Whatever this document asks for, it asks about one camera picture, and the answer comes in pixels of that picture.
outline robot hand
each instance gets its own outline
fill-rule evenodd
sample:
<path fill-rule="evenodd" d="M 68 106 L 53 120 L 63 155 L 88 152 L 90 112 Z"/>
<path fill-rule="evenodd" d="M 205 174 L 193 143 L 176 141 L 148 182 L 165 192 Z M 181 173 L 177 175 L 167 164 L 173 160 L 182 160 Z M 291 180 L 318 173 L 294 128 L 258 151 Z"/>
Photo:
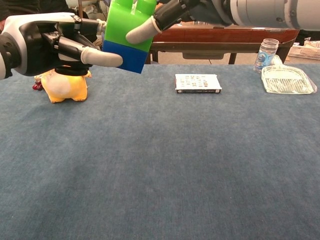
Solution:
<path fill-rule="evenodd" d="M 214 25 L 320 30 L 318 0 L 160 0 L 145 23 L 126 35 L 138 44 L 180 22 Z"/>
<path fill-rule="evenodd" d="M 106 22 L 81 19 L 73 13 L 10 16 L 0 35 L 0 80 L 15 69 L 36 76 L 51 69 L 84 76 L 92 65 L 118 67 L 120 55 L 100 51 L 82 34 L 103 32 Z"/>

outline stuffed animal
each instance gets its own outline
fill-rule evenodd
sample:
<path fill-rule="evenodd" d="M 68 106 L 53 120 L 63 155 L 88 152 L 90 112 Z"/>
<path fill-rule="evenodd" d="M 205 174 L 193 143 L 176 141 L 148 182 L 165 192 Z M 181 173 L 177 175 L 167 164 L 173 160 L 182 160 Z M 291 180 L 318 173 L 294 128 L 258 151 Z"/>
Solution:
<path fill-rule="evenodd" d="M 39 88 L 38 90 L 41 90 L 43 87 L 51 103 L 59 103 L 65 99 L 84 101 L 88 94 L 86 77 L 92 77 L 90 71 L 85 76 L 67 76 L 59 74 L 53 69 L 35 76 L 33 89 Z"/>

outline clear plastic bottle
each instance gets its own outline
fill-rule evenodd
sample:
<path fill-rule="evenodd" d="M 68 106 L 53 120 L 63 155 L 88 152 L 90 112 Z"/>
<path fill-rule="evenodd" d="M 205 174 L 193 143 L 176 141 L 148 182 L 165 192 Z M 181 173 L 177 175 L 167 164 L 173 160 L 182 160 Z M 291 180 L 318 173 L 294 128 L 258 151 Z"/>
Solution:
<path fill-rule="evenodd" d="M 270 65 L 279 47 L 279 41 L 272 38 L 266 38 L 261 43 L 258 55 L 255 60 L 253 70 L 256 73 L 261 73 L 264 67 Z"/>

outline bottle label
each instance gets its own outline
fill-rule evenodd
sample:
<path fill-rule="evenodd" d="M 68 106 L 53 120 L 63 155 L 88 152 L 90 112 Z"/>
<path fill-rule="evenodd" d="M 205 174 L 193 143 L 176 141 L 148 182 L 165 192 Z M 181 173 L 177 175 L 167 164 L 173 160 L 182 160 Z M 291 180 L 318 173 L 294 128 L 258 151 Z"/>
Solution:
<path fill-rule="evenodd" d="M 264 67 L 269 66 L 274 55 L 275 53 L 268 54 L 267 52 L 260 50 L 255 61 L 255 68 L 262 70 Z"/>

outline floor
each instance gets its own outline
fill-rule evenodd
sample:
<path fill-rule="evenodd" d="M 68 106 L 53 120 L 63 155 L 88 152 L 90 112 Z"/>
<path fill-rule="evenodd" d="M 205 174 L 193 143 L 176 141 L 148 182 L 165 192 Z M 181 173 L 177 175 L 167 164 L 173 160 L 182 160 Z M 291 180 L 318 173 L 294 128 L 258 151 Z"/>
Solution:
<path fill-rule="evenodd" d="M 221 60 L 216 59 L 204 59 L 204 60 L 194 60 L 194 59 L 184 59 L 182 53 L 175 52 L 159 52 L 158 60 L 159 64 L 208 64 L 208 65 L 225 65 L 229 62 L 230 54 L 224 55 Z M 256 53 L 240 53 L 237 55 L 235 64 L 254 64 L 256 61 Z M 319 60 L 298 58 L 298 57 L 287 57 L 284 64 L 320 64 Z"/>

